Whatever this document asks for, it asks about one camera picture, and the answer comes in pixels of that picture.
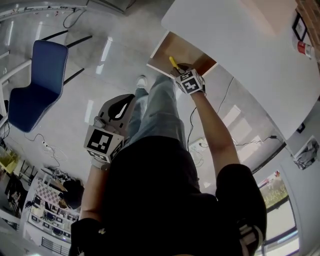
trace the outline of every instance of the blue chair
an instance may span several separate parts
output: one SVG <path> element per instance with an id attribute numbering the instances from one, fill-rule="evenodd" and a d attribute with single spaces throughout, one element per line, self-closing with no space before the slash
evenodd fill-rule
<path id="1" fill-rule="evenodd" d="M 35 41 L 31 63 L 31 83 L 11 91 L 8 121 L 24 133 L 31 132 L 46 112 L 60 99 L 64 85 L 85 69 L 65 80 L 69 48 L 92 38 L 92 35 L 67 46 L 48 41 L 68 30 Z"/>

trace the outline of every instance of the picture frame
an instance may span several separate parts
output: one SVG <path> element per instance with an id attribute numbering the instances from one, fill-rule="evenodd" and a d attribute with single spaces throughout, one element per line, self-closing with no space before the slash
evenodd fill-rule
<path id="1" fill-rule="evenodd" d="M 293 32 L 299 41 L 303 41 L 307 34 L 307 26 L 300 13 L 297 12 L 296 18 L 292 26 Z"/>

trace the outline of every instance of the chair leg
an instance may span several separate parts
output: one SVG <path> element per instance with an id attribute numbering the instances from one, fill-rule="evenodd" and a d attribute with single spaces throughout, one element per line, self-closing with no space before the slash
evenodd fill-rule
<path id="1" fill-rule="evenodd" d="M 24 171 L 22 171 L 22 173 L 25 174 L 28 169 L 29 169 L 29 166 Z"/>
<path id="2" fill-rule="evenodd" d="M 8 50 L 6 53 L 0 55 L 0 60 L 10 54 L 10 51 Z"/>
<path id="3" fill-rule="evenodd" d="M 22 166 L 21 166 L 21 168 L 20 168 L 20 173 L 22 172 L 22 170 L 23 170 L 23 168 L 24 168 L 25 161 L 26 161 L 26 160 L 23 160 Z"/>
<path id="4" fill-rule="evenodd" d="M 49 35 L 49 36 L 45 37 L 44 39 L 42 39 L 42 41 L 48 41 L 49 39 L 55 38 L 55 37 L 60 36 L 60 35 L 62 35 L 62 34 L 65 34 L 65 33 L 67 33 L 68 31 L 69 31 L 69 30 L 65 30 L 65 31 L 62 31 L 62 32 L 59 32 L 59 33 L 56 33 L 56 34 Z"/>
<path id="5" fill-rule="evenodd" d="M 80 69 L 77 73 L 73 74 L 72 76 L 70 76 L 67 80 L 64 81 L 63 85 L 65 86 L 67 83 L 69 83 L 72 79 L 74 79 L 76 76 L 78 76 L 79 74 L 81 74 L 85 69 L 82 68 Z"/>
<path id="6" fill-rule="evenodd" d="M 87 41 L 88 39 L 90 39 L 92 37 L 93 37 L 92 35 L 86 36 L 86 37 L 84 37 L 84 38 L 82 38 L 82 39 L 80 39 L 78 41 L 75 41 L 75 42 L 72 42 L 72 43 L 68 44 L 66 47 L 68 47 L 68 48 L 74 47 L 74 46 L 76 46 L 76 45 L 78 45 L 78 44 L 80 44 L 80 43 L 82 43 L 84 41 Z"/>

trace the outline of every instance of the wooden board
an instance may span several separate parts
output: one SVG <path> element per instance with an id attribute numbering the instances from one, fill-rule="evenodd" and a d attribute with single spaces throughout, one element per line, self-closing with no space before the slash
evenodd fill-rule
<path id="1" fill-rule="evenodd" d="M 193 46 L 191 43 L 167 31 L 154 50 L 147 66 L 169 76 L 173 67 L 169 57 L 173 56 L 179 64 L 191 64 L 201 76 L 205 76 L 217 64 L 215 60 Z"/>

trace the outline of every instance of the window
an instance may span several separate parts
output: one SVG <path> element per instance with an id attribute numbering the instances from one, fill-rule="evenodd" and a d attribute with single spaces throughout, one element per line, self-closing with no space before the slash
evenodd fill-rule
<path id="1" fill-rule="evenodd" d="M 299 251 L 299 236 L 288 191 L 277 170 L 260 184 L 267 211 L 266 241 L 256 256 L 288 256 Z"/>

